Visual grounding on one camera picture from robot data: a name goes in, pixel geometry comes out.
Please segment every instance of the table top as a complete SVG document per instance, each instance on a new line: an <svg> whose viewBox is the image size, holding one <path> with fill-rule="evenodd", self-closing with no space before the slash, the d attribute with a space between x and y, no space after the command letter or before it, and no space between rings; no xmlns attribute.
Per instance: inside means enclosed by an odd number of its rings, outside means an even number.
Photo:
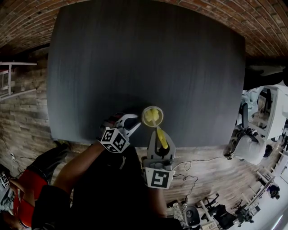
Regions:
<svg viewBox="0 0 288 230"><path fill-rule="evenodd" d="M156 105L176 147L228 144L243 89L244 38L181 7L111 1L59 12L48 61L52 136L92 143L109 116ZM141 125L130 142L147 147L151 133Z"/></svg>

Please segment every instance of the wooden floor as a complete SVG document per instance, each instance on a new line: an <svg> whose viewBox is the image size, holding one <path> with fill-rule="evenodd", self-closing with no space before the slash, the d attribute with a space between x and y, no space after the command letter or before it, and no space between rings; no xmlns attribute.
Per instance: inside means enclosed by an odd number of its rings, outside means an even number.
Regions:
<svg viewBox="0 0 288 230"><path fill-rule="evenodd" d="M11 174L16 176L23 171L32 159L16 158L17 163L13 163L9 152L16 157L36 158L43 152L54 147L50 136L49 119L46 101L46 67L47 49L37 51L30 57L30 61L38 61L37 66L18 67L13 73L16 81L14 90L24 90L37 87L36 92L7 99L0 102L0 164L11 170ZM267 168L279 159L277 149L271 156L263 160ZM87 145L72 143L72 153L66 158L66 162L75 155L87 148ZM176 164L191 160L209 160L215 157L223 157L226 146L215 147L195 147L188 149L178 149L176 153ZM144 149L138 149L139 156L146 155ZM61 164L54 173L54 178L59 173L64 164ZM195 203L206 196L216 192L220 194L219 202L228 208L234 206L239 201L241 193L249 197L249 186L255 186L258 166L251 165L245 161L237 159L214 159L208 162L194 161L191 169L184 171L184 165L178 167L177 174L193 175L199 179L189 196L189 203ZM195 179L188 177L183 181L183 177L175 177L169 190L165 191L167 201L175 199L183 200L194 185Z"/></svg>

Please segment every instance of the power outlet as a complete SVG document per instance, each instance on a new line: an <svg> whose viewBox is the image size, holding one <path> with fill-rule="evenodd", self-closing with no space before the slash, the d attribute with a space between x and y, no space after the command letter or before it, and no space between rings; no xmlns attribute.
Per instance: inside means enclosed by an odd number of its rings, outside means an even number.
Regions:
<svg viewBox="0 0 288 230"><path fill-rule="evenodd" d="M15 159L15 156L13 153L10 153L11 157L12 157L12 160L16 162L16 159Z"/></svg>

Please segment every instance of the red shirt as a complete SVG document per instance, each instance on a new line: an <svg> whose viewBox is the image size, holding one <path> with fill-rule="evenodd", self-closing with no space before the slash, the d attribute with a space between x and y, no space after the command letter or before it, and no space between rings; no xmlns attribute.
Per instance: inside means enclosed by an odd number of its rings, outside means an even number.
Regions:
<svg viewBox="0 0 288 230"><path fill-rule="evenodd" d="M22 176L18 180L24 187L34 190L34 198L38 200L40 192L44 185L47 185L46 180L40 177L37 173L26 169ZM14 215L26 226L31 228L32 226L32 216L34 212L34 207L22 199L23 192L20 193L21 201L19 201L19 196L16 194L13 211Z"/></svg>

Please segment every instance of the white chair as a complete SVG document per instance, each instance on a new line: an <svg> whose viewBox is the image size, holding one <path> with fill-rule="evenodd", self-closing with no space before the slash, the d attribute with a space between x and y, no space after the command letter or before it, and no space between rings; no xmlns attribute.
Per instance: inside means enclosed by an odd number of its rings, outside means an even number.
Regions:
<svg viewBox="0 0 288 230"><path fill-rule="evenodd" d="M9 66L8 70L0 71L0 75L2 75L2 88L0 90L8 90L8 93L4 93L0 95L0 101L16 97L21 94L30 93L36 91L37 88L21 91L18 93L12 92L11 88L14 86L15 82L11 82L11 72L12 72L12 65L29 65L29 66L36 66L37 63L32 62L0 62L0 66ZM4 86L4 75L8 74L8 85Z"/></svg>

